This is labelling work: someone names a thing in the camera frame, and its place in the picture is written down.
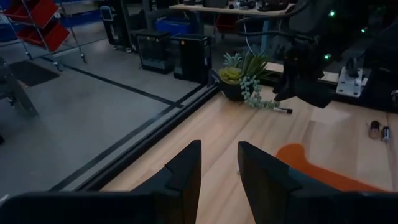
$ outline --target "wooden tabletop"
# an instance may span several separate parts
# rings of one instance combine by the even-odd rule
[[[271,90],[263,87],[263,99],[274,97]],[[196,139],[202,141],[198,224],[254,224],[236,173],[238,141],[272,155],[287,143],[299,142],[311,163],[384,190],[397,190],[398,115],[339,102],[320,109],[297,98],[283,101],[281,107],[292,108],[293,114],[253,109],[219,93],[103,190],[134,189]],[[367,123],[373,120],[391,127],[391,146],[368,137]]]
[[[218,12],[224,14],[241,14],[241,15],[254,15],[254,16],[275,16],[283,14],[286,11],[286,10],[281,10],[281,11],[260,12],[257,9],[240,10],[236,8],[230,9],[228,7],[222,9],[222,8],[203,7],[202,5],[189,6],[184,4],[170,6],[169,9],[180,9],[180,10],[188,10],[196,12]]]

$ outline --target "green led light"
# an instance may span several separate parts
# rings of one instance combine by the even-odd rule
[[[335,12],[335,11],[331,10],[331,11],[329,12],[329,17],[334,17],[335,15],[336,15],[336,12]]]

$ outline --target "metal bracket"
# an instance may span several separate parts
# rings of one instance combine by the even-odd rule
[[[338,79],[336,93],[339,95],[359,98],[362,92],[362,76],[362,68],[358,69],[358,77],[353,78],[348,75],[346,67],[343,67]]]

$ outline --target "metal shelving rack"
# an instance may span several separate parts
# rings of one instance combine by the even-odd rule
[[[32,14],[30,13],[30,10],[29,10],[28,4],[27,4],[30,0],[14,0],[14,1],[21,1],[21,2],[22,2],[22,4],[23,4],[25,10],[27,11],[27,15],[28,15],[28,17],[29,17],[29,19],[30,19],[30,23],[25,23],[25,22],[12,21],[12,20],[10,20],[10,18],[7,18],[8,21],[9,21],[9,23],[10,23],[10,26],[11,26],[12,30],[13,30],[14,33],[15,33],[15,35],[17,35],[17,32],[16,32],[16,30],[15,30],[15,28],[14,28],[14,26],[13,26],[13,23],[25,24],[25,25],[27,25],[27,26],[34,26],[35,29],[36,29],[36,31],[37,31],[37,33],[38,33],[39,36],[40,36],[41,41],[42,41],[43,44],[44,44],[44,48],[45,48],[46,51],[49,53],[49,55],[51,55],[53,64],[54,64],[54,66],[57,68],[58,71],[63,71],[63,65],[57,60],[57,57],[62,56],[62,55],[65,55],[65,54],[69,54],[69,53],[72,53],[72,52],[75,52],[75,51],[77,51],[77,50],[79,51],[80,57],[81,57],[81,59],[84,61],[84,63],[87,63],[85,54],[83,53],[83,51],[82,51],[82,49],[81,49],[81,46],[80,46],[80,44],[79,44],[79,42],[78,42],[78,40],[77,40],[76,34],[75,34],[75,32],[74,32],[72,26],[70,26],[69,29],[70,29],[70,32],[72,33],[73,38],[75,39],[75,42],[76,42],[76,45],[77,45],[77,46],[74,47],[74,48],[72,48],[72,49],[68,49],[68,50],[64,50],[64,51],[60,51],[60,52],[54,51],[54,52],[53,52],[53,51],[51,51],[51,50],[49,49],[49,47],[48,47],[48,45],[47,45],[47,43],[46,43],[46,41],[45,41],[45,39],[44,39],[44,36],[43,36],[43,34],[42,34],[41,30],[40,30],[40,27],[36,24],[36,22],[34,21],[34,19],[33,19],[33,17],[32,17]],[[68,21],[68,15],[67,15],[67,12],[66,12],[66,10],[65,10],[65,8],[64,8],[64,6],[63,6],[62,1],[58,2],[58,5],[60,6],[62,13],[65,15],[65,18],[66,18],[66,20],[67,20],[67,23],[69,23],[69,21]],[[28,51],[25,42],[24,42],[23,40],[21,40],[21,39],[20,39],[20,41],[21,41],[22,45],[24,46],[26,55],[29,57],[30,60],[32,60],[32,59],[33,59],[33,58],[32,58],[32,55],[31,55],[31,53]]]

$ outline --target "plant pot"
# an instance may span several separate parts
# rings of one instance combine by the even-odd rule
[[[231,101],[240,102],[244,101],[242,95],[242,89],[240,84],[229,84],[220,79],[220,90],[224,93],[225,97]],[[253,93],[254,88],[251,86],[249,88],[250,95]]]

